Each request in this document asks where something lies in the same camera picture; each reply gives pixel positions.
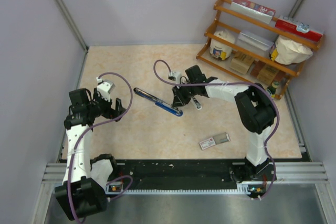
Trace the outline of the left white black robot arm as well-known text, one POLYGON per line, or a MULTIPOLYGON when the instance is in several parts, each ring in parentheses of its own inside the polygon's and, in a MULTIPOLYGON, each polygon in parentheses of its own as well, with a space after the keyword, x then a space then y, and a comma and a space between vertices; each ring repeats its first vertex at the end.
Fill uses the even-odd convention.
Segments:
POLYGON ((120 99, 112 108, 111 89, 95 88, 69 92, 71 105, 64 126, 68 139, 67 167, 55 196, 71 221, 83 223, 90 215, 107 208, 106 186, 119 174, 116 160, 111 154, 90 158, 91 137, 95 119, 118 120, 126 111, 120 99))

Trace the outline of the small white stapler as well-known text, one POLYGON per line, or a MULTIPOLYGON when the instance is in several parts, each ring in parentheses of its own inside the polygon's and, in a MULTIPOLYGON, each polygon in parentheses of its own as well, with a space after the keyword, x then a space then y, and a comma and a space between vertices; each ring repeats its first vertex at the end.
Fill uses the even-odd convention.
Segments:
POLYGON ((197 110, 201 110, 202 109, 202 105, 199 103, 199 101, 195 97, 191 98, 191 103, 195 106, 195 108, 197 110))

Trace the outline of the blue metal stapler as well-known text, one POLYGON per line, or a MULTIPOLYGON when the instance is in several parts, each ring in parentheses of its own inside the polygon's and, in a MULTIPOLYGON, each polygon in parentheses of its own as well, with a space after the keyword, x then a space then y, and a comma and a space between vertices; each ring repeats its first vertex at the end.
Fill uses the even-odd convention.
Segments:
POLYGON ((167 102, 163 101, 160 98, 155 97, 154 95, 147 93, 139 88, 134 88, 133 89, 134 93, 137 94, 138 96, 141 96, 151 102, 153 102, 156 106, 164 109, 165 111, 168 111, 172 114, 174 114, 175 116, 182 116, 183 115, 183 111, 179 108, 175 108, 173 107, 171 104, 168 104, 167 102))

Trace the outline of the red white staple box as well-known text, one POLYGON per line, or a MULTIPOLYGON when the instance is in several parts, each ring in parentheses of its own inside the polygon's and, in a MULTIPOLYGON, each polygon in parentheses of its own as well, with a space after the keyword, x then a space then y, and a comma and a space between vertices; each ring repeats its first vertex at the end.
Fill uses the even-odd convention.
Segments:
POLYGON ((213 147, 213 146, 216 146, 222 143, 226 143, 229 141, 230 141, 229 134, 224 132, 221 134, 214 135, 206 140, 200 141, 199 145, 200 145, 201 150, 206 150, 210 147, 213 147))

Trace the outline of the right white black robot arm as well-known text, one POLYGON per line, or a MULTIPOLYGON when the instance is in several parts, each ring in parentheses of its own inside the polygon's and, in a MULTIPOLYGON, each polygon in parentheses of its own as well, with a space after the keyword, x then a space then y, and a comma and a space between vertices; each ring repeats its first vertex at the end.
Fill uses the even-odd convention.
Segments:
POLYGON ((207 78, 194 65, 187 70, 186 82, 182 82, 180 72, 171 71, 168 79, 175 82, 172 88, 174 107, 187 105, 196 95, 216 98, 236 104, 243 126, 249 132, 249 145, 242 168, 231 168, 232 180, 256 180, 264 174, 270 162, 266 142, 276 118, 276 109, 268 95, 261 91, 261 85, 249 83, 227 83, 217 77, 207 78))

